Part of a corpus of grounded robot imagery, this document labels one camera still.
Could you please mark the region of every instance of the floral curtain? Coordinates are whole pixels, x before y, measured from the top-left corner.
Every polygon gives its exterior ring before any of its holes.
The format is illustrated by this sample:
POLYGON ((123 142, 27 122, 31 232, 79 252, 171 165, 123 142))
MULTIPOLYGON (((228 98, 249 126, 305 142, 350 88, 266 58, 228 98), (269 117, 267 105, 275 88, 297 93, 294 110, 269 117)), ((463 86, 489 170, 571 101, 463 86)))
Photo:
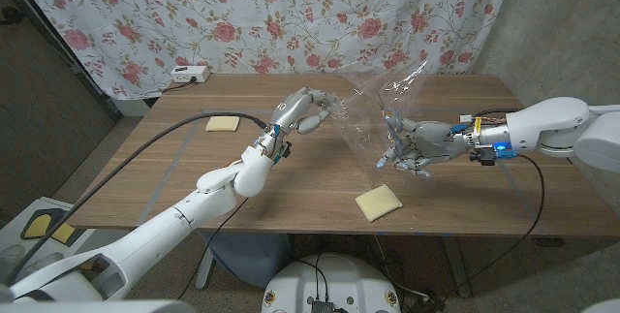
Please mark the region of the floral curtain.
POLYGON ((466 73, 502 0, 36 0, 111 97, 213 73, 466 73))

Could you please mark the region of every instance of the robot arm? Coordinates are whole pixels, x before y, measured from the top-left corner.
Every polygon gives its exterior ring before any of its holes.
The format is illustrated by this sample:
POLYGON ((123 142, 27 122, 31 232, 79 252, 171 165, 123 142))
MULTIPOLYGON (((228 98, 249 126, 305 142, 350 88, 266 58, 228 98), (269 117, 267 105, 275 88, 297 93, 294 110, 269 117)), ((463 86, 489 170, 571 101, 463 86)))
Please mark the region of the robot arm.
POLYGON ((287 97, 265 132, 241 154, 241 160, 204 174, 187 197, 114 243, 60 260, 17 282, 11 287, 15 302, 42 295, 56 301, 124 298, 193 230, 233 210, 235 192, 248 198, 258 195, 271 167, 291 152, 291 144, 283 142, 283 138, 292 129, 300 134, 314 131, 329 116, 335 102, 335 97, 310 88, 287 97), (322 111, 301 118, 310 104, 322 111))
POLYGON ((484 122, 461 116, 461 124, 414 122, 384 110, 394 140, 377 163, 428 177, 429 164, 468 153, 472 161, 494 165, 497 159, 538 150, 552 157, 577 156, 596 168, 620 172, 620 106, 588 107, 575 98, 553 98, 508 113, 506 120, 484 122))

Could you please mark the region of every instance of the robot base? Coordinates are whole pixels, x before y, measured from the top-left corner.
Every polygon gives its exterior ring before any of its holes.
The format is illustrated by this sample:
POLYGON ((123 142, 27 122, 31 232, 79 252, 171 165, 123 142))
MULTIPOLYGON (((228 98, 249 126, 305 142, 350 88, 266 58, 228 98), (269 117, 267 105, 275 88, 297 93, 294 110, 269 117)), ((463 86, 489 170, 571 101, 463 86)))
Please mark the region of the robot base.
MULTIPOLYGON (((315 265, 317 255, 302 259, 315 265)), ((319 259, 318 268, 323 271, 326 285, 320 273, 319 306, 331 306, 339 312, 399 313, 400 305, 394 287, 376 268, 348 255, 327 253, 319 259)), ((314 312, 312 302, 317 297, 317 278, 312 266, 294 262, 282 269, 264 291, 263 313, 314 312)))

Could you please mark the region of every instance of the clear plastic bag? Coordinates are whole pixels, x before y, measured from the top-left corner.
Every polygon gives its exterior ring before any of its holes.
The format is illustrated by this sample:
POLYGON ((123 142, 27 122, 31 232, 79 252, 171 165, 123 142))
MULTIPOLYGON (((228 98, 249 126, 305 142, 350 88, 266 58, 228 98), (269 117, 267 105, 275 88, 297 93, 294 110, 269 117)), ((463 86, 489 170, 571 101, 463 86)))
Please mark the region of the clear plastic bag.
MULTIPOLYGON (((386 173, 395 169, 377 169, 377 161, 394 144, 382 113, 382 106, 413 120, 420 117, 418 94, 427 80, 423 63, 410 74, 345 75, 355 91, 341 99, 331 117, 357 161, 366 172, 371 187, 380 185, 386 173)), ((411 176, 398 172, 398 179, 411 176)))

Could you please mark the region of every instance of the wooden table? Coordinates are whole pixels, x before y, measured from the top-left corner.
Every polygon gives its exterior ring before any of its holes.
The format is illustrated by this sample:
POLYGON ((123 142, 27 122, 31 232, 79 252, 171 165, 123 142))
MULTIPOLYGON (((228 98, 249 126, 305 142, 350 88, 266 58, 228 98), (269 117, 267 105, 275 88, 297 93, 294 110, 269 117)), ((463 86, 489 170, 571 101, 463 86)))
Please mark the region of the wooden table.
MULTIPOLYGON (((149 111, 94 183, 142 143, 201 110, 238 110, 267 121, 288 94, 302 86, 350 96, 353 87, 327 75, 227 75, 171 92, 149 111)), ((423 119, 458 121, 465 110, 520 107, 495 77, 432 76, 417 106, 423 119)), ((241 120, 235 133, 207 133, 207 119, 188 124, 146 149, 71 219, 89 228, 132 229, 184 198, 205 172, 226 166, 259 134, 241 120)), ((376 172, 352 154, 329 119, 306 136, 291 133, 292 154, 271 171, 262 193, 226 224, 224 231, 389 234, 522 235, 532 224, 541 186, 534 167, 523 159, 503 167, 482 167, 466 156, 432 165, 430 179, 394 169, 376 172), (404 204, 369 223, 355 197, 385 183, 404 204)), ((377 152, 370 152, 376 162, 377 152)), ((559 236, 618 236, 620 221, 592 186, 566 159, 532 154, 546 182, 542 220, 534 233, 559 236)), ((225 217, 204 225, 213 230, 225 217)))

